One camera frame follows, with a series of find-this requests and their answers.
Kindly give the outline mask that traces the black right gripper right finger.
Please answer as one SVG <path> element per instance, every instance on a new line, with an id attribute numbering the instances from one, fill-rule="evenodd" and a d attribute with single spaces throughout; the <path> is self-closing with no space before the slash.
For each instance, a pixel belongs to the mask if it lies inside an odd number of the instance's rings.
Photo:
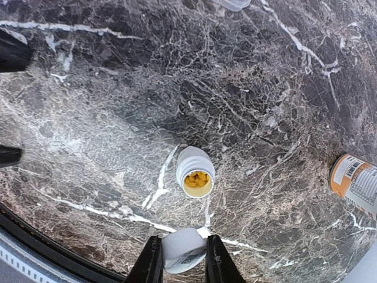
<path id="1" fill-rule="evenodd" d="M 207 238 L 205 282 L 246 283 L 218 235 Z"/>

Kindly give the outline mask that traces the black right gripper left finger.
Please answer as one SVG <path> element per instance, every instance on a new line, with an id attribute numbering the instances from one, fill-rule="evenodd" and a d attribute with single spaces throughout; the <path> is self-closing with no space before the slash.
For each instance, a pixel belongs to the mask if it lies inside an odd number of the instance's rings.
<path id="1" fill-rule="evenodd" d="M 123 283 L 162 283 L 163 247 L 161 238 L 149 237 Z"/>

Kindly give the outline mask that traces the orange pill bottle grey cap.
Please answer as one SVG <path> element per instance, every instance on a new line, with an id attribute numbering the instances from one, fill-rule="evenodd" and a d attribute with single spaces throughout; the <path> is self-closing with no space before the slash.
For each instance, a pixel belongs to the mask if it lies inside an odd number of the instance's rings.
<path id="1" fill-rule="evenodd" d="M 376 220 L 376 174 L 376 165 L 345 153 L 330 170 L 330 188 Z"/>

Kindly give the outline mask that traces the clear plastic pill organizer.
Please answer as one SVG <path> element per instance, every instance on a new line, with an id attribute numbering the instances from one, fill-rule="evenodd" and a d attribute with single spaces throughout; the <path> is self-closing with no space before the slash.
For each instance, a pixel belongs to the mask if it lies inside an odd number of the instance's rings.
<path id="1" fill-rule="evenodd" d="M 238 12 L 250 5 L 251 0 L 213 0 L 214 3 L 232 12 Z"/>

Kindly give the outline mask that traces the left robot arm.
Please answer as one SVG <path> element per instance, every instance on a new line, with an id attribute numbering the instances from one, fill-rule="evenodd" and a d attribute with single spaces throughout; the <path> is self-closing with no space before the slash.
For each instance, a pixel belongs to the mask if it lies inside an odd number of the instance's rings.
<path id="1" fill-rule="evenodd" d="M 27 70 L 33 59 L 33 49 L 26 38 L 13 31 L 1 28 L 1 95 L 6 92 L 19 91 L 16 76 Z M 1 169 L 19 164 L 23 149 L 8 145 L 1 145 Z"/>

